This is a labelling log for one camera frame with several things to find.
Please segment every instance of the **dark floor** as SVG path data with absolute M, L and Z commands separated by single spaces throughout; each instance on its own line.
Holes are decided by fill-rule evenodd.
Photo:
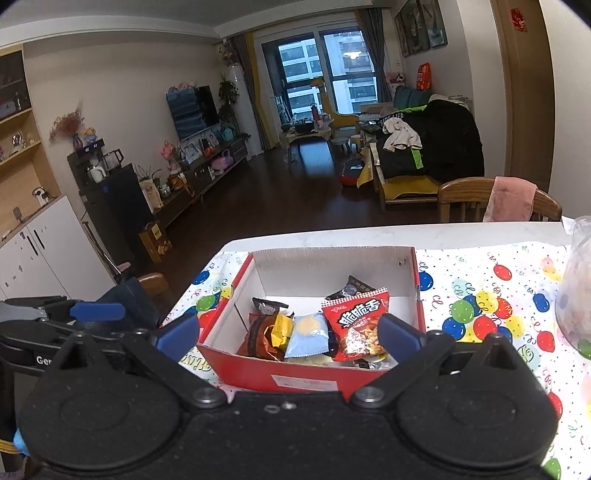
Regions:
M 173 250 L 153 265 L 179 298 L 208 260 L 239 238 L 315 230 L 438 221 L 434 203 L 389 206 L 379 211 L 368 183 L 361 189 L 338 180 L 347 157 L 330 155 L 324 141 L 293 145 L 292 173 L 279 148 L 244 161 L 167 229 Z

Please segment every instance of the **light blue snack bag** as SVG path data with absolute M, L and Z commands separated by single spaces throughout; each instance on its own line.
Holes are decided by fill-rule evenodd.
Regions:
M 320 312 L 294 317 L 294 327 L 285 358 L 318 355 L 329 351 L 326 318 Z

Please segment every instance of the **orange bag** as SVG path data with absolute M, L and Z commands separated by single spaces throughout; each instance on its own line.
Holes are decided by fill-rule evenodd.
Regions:
M 431 88 L 431 65 L 423 63 L 417 72 L 417 90 L 429 90 Z

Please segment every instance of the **plastic bag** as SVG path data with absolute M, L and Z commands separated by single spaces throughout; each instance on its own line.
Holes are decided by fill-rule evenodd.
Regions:
M 542 261 L 542 269 L 547 277 L 560 280 L 551 259 Z M 564 337 L 583 357 L 591 359 L 591 216 L 574 221 L 569 261 L 555 310 Z

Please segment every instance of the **yellow balloon print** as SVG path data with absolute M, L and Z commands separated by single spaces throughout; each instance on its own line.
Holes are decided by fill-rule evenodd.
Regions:
M 470 325 L 469 327 L 466 327 L 466 334 L 460 340 L 458 340 L 458 342 L 482 343 L 482 340 L 476 336 L 474 333 L 474 327 Z
M 499 301 L 489 291 L 481 290 L 476 294 L 476 304 L 486 315 L 491 315 L 499 309 Z
M 521 317 L 510 316 L 505 320 L 505 326 L 511 331 L 513 338 L 519 338 L 523 335 L 523 320 Z

